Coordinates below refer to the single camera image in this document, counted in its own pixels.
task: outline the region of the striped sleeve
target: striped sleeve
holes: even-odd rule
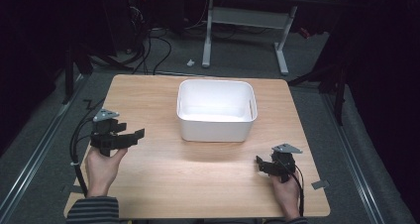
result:
[[[79,199],[68,211],[66,223],[119,223],[118,200],[108,196]]]
[[[305,217],[298,217],[296,219],[290,220],[285,224],[309,224],[308,219]]]

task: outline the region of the dark background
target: dark background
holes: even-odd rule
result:
[[[200,15],[194,9],[202,8],[203,4],[203,0],[150,1],[148,13],[156,23],[180,34],[185,26],[183,18],[196,20]],[[114,37],[131,30],[124,19],[115,19],[118,12],[126,13],[121,9],[122,2],[0,0],[1,154],[31,112],[54,90],[54,80],[65,66],[65,51],[71,42],[84,42],[110,56],[131,46],[131,42],[124,45]],[[416,97],[420,75],[420,4],[418,0],[341,2],[369,7],[343,12],[303,5],[292,31],[303,28],[311,35],[331,33],[314,70],[337,63],[348,41],[362,35],[349,58],[347,82],[378,154],[419,221],[414,208],[420,199],[417,191],[420,168],[416,163],[418,155],[413,151],[418,144],[420,118]]]

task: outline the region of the white plastic bin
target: white plastic bin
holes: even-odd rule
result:
[[[176,113],[182,139],[195,142],[243,142],[258,116],[248,83],[213,79],[184,80]]]

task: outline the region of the desk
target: desk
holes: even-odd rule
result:
[[[277,56],[280,73],[288,75],[286,61],[284,59],[283,47],[288,32],[293,23],[297,6],[293,5],[289,13],[271,13],[253,10],[233,9],[225,7],[213,7],[213,0],[209,0],[207,13],[207,34],[204,41],[203,67],[210,66],[211,58],[211,29],[213,23],[243,25],[252,27],[263,27],[271,29],[282,29],[278,43],[274,43],[274,50]]]
[[[324,190],[311,186],[320,178],[287,83],[223,78],[246,81],[253,87],[259,116],[242,143],[197,143],[181,139],[176,116],[179,84],[194,78],[114,77],[104,107],[121,114],[118,120],[127,123],[125,132],[146,129],[145,137],[123,158],[109,190],[120,202],[120,217],[282,216],[269,177],[258,171],[256,156],[270,161],[271,147],[285,142],[303,151],[294,158],[304,175],[305,216],[328,215]],[[82,194],[70,195],[64,215],[78,198]]]

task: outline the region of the hand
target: hand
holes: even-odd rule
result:
[[[85,159],[88,191],[86,197],[106,196],[118,173],[118,166],[128,149],[121,149],[113,157],[105,157],[91,147]]]
[[[290,175],[289,180],[281,183],[279,176],[270,175],[272,186],[274,188],[275,200],[280,204],[286,221],[300,217],[297,201],[299,199],[299,185]]]

